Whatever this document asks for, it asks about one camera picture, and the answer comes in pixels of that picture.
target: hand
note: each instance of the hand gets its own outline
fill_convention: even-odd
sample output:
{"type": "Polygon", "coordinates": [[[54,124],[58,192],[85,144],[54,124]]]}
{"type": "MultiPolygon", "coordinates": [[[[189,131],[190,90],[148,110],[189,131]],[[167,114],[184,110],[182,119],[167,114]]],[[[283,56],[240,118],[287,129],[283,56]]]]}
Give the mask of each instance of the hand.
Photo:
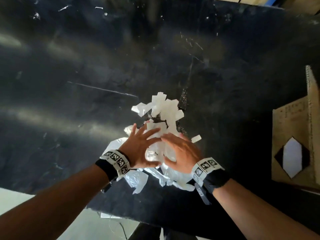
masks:
{"type": "Polygon", "coordinates": [[[119,151],[128,157],[131,168],[154,168],[161,165],[161,162],[147,161],[145,157],[147,148],[153,143],[161,141],[161,138],[157,137],[147,140],[154,133],[159,132],[160,128],[151,129],[143,133],[146,128],[147,124],[145,123],[136,133],[137,125],[134,124],[129,138],[119,148],[119,151]]]}
{"type": "Polygon", "coordinates": [[[191,173],[193,166],[203,158],[199,148],[182,133],[180,137],[171,133],[164,134],[161,140],[172,147],[176,153],[177,161],[164,157],[164,163],[176,171],[191,173]]]}

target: person's right arm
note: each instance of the person's right arm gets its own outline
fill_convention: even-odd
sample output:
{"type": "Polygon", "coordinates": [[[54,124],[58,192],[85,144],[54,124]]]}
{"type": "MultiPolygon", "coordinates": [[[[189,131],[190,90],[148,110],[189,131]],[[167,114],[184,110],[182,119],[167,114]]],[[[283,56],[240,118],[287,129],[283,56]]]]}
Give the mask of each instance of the person's right arm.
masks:
{"type": "MultiPolygon", "coordinates": [[[[193,166],[203,159],[200,150],[183,135],[180,138],[173,134],[165,134],[162,141],[169,144],[176,153],[176,162],[165,157],[165,164],[174,170],[191,173],[193,166]]],[[[215,188],[213,196],[247,239],[320,239],[319,235],[286,216],[233,179],[215,188]]]]}

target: person's left hand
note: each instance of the person's left hand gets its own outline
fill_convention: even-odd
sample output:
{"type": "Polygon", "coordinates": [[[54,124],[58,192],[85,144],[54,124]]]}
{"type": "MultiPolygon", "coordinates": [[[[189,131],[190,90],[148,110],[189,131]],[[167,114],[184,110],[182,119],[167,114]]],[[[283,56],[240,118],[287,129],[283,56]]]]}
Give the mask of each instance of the person's left hand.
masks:
{"type": "Polygon", "coordinates": [[[161,138],[157,137],[147,140],[154,133],[159,132],[160,128],[151,129],[143,133],[146,128],[147,124],[145,123],[136,133],[137,125],[134,124],[129,138],[119,148],[119,151],[128,157],[131,168],[154,168],[161,165],[161,162],[147,161],[145,157],[146,149],[153,143],[161,141],[161,138]]]}

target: pile of paper scraps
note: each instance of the pile of paper scraps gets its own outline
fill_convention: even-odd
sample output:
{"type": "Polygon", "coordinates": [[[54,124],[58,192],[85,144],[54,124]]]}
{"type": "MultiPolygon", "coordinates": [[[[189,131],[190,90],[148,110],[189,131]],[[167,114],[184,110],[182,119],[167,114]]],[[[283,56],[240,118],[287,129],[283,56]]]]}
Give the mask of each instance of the pile of paper scraps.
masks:
{"type": "MultiPolygon", "coordinates": [[[[162,121],[166,122],[159,122],[154,123],[152,119],[150,119],[150,123],[147,124],[147,130],[151,130],[154,128],[161,128],[158,133],[155,133],[149,138],[152,137],[160,137],[166,133],[172,133],[176,136],[179,136],[176,127],[176,121],[180,120],[184,117],[184,113],[182,110],[178,109],[178,100],[170,100],[166,99],[167,95],[163,94],[162,92],[158,92],[157,95],[152,96],[152,101],[148,104],[139,103],[136,106],[132,107],[132,111],[138,113],[140,117],[144,116],[148,111],[152,109],[151,117],[156,118],[160,115],[162,121]]],[[[126,127],[124,131],[127,135],[130,135],[132,130],[132,125],[126,127]]],[[[197,135],[191,139],[193,143],[199,141],[201,139],[200,135],[197,135]]],[[[108,147],[106,148],[105,152],[108,150],[116,150],[118,149],[125,141],[127,137],[119,138],[117,140],[111,141],[108,147]]],[[[146,185],[148,180],[148,174],[144,173],[144,171],[150,173],[154,177],[159,179],[159,184],[163,187],[165,185],[174,185],[175,187],[193,191],[195,187],[191,184],[187,184],[188,181],[192,179],[192,174],[187,173],[180,173],[172,168],[169,168],[164,163],[163,154],[166,155],[170,160],[176,161],[176,155],[174,150],[164,142],[157,142],[151,145],[146,150],[146,159],[148,161],[160,161],[162,162],[161,170],[163,172],[160,173],[156,168],[144,168],[138,170],[130,170],[124,178],[132,188],[136,188],[134,190],[134,194],[140,193],[143,187],[146,185]]]]}

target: white floor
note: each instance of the white floor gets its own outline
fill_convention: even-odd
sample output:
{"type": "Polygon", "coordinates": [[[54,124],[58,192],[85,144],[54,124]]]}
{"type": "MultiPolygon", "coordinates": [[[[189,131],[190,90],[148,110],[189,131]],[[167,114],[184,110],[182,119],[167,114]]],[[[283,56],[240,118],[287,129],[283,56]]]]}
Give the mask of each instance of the white floor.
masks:
{"type": "MultiPolygon", "coordinates": [[[[32,197],[33,195],[0,188],[0,215],[32,197]]],[[[58,240],[126,239],[119,222],[121,222],[127,238],[131,236],[139,224],[137,221],[124,218],[100,218],[100,215],[96,211],[84,209],[58,240]]]]}

